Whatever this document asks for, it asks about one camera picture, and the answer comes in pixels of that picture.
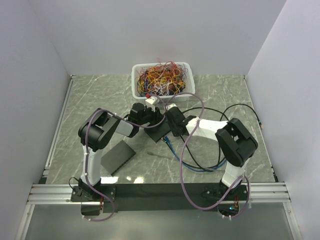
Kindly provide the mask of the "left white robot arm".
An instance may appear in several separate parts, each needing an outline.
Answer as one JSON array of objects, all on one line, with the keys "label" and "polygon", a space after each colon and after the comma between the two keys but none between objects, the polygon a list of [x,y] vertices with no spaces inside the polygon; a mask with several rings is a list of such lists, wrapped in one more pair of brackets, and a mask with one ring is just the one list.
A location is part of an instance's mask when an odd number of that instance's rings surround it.
[{"label": "left white robot arm", "polygon": [[170,132],[165,116],[154,105],[146,106],[134,103],[130,113],[120,118],[114,113],[98,108],[78,130],[78,136],[83,146],[83,171],[81,181],[86,186],[82,194],[89,201],[100,197],[101,183],[100,165],[103,149],[110,142],[114,133],[133,138],[140,128],[154,141],[158,142]]}]

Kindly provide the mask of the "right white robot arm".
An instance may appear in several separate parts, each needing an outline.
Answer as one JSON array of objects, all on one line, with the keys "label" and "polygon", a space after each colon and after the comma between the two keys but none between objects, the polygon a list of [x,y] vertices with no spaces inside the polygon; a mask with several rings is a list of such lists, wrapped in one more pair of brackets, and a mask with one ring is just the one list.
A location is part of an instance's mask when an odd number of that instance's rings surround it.
[{"label": "right white robot arm", "polygon": [[202,137],[218,142],[226,159],[225,172],[220,181],[220,195],[230,200],[238,193],[240,176],[245,174],[247,161],[258,148],[258,142],[237,119],[216,121],[203,119],[198,116],[188,116],[175,105],[167,107],[165,116],[169,128],[176,137],[181,135]]}]

